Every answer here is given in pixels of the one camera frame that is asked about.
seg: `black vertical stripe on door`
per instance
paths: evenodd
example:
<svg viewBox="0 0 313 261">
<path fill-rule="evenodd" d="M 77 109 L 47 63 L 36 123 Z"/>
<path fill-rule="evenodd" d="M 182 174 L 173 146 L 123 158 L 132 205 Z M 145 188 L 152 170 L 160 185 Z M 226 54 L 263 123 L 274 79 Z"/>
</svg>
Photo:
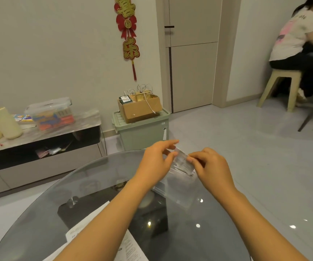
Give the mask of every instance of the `black vertical stripe on door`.
<svg viewBox="0 0 313 261">
<path fill-rule="evenodd" d="M 171 47 L 169 47 L 169 57 L 170 57 L 171 113 L 173 113 L 172 52 L 171 52 Z"/>
</svg>

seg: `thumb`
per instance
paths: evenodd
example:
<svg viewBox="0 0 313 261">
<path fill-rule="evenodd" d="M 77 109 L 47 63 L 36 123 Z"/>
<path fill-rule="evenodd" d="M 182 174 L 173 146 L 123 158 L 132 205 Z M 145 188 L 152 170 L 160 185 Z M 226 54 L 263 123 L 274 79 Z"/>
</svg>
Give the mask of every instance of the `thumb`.
<svg viewBox="0 0 313 261">
<path fill-rule="evenodd" d="M 167 158 L 165 159 L 166 165 L 170 168 L 172 165 L 172 162 L 174 160 L 174 158 L 178 156 L 177 152 L 171 152 L 168 154 Z"/>
<path fill-rule="evenodd" d="M 196 158 L 192 158 L 192 157 L 188 157 L 187 160 L 193 164 L 195 170 L 196 170 L 196 173 L 198 175 L 202 175 L 203 172 L 204 172 L 204 169 L 201 165 L 201 163 L 196 159 Z"/>
</svg>

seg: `hand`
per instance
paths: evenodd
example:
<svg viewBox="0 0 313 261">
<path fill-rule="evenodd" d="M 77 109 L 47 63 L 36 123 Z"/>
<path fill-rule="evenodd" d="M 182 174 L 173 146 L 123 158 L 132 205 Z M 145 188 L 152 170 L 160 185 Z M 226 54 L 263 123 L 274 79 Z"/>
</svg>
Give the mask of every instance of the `hand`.
<svg viewBox="0 0 313 261">
<path fill-rule="evenodd" d="M 133 179 L 144 185 L 148 190 L 153 188 L 170 170 L 171 164 L 178 153 L 170 152 L 167 149 L 174 150 L 176 148 L 175 144 L 178 142 L 179 140 L 160 141 L 148 147 Z"/>
<path fill-rule="evenodd" d="M 187 160 L 195 167 L 205 188 L 217 200 L 237 192 L 228 163 L 213 149 L 204 148 L 201 152 L 191 153 Z"/>
</svg>

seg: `black hair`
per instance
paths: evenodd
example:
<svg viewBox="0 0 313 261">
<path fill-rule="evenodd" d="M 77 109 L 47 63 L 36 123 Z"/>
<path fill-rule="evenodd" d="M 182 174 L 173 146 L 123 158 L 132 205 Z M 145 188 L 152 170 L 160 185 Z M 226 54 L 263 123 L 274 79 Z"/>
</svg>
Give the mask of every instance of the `black hair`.
<svg viewBox="0 0 313 261">
<path fill-rule="evenodd" d="M 299 12 L 302 8 L 304 7 L 308 7 L 308 8 L 311 8 L 313 6 L 313 0 L 306 0 L 306 2 L 302 5 L 300 5 L 298 8 L 295 9 L 294 13 L 293 13 L 293 16 Z"/>
</svg>

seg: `green plastic lid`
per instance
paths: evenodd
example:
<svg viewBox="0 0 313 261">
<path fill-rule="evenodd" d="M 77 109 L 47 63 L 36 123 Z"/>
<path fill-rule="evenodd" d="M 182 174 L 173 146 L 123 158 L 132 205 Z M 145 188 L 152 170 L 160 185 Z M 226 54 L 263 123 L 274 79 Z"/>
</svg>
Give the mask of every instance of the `green plastic lid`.
<svg viewBox="0 0 313 261">
<path fill-rule="evenodd" d="M 162 120 L 167 120 L 170 116 L 170 113 L 166 111 L 165 109 L 162 109 L 162 111 L 159 112 L 159 115 L 153 118 L 145 119 L 142 121 L 138 121 L 135 123 L 126 123 L 124 118 L 121 116 L 120 112 L 114 112 L 112 117 L 112 124 L 115 126 L 115 130 L 124 130 L 133 128 L 136 126 L 146 125 L 148 123 L 154 123 Z"/>
</svg>

